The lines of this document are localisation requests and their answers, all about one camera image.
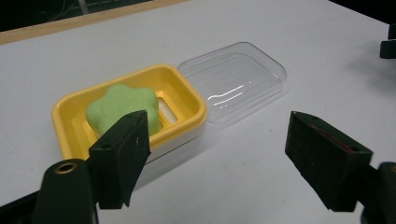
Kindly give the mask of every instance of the clear plastic lid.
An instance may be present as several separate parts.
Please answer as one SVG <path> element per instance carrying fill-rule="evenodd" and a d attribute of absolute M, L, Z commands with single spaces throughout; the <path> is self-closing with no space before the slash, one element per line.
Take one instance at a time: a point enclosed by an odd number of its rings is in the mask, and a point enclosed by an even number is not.
<path fill-rule="evenodd" d="M 247 42 L 182 63 L 178 70 L 206 100 L 211 123 L 237 122 L 280 97 L 285 68 Z"/>

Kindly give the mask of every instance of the transparent plastic container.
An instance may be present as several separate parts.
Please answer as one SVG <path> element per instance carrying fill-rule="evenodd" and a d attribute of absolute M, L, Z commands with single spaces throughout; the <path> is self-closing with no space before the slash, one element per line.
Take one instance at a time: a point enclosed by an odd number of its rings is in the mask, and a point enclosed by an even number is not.
<path fill-rule="evenodd" d="M 234 123 L 281 96 L 285 68 L 247 42 L 182 63 L 178 70 L 206 101 L 207 121 Z"/>

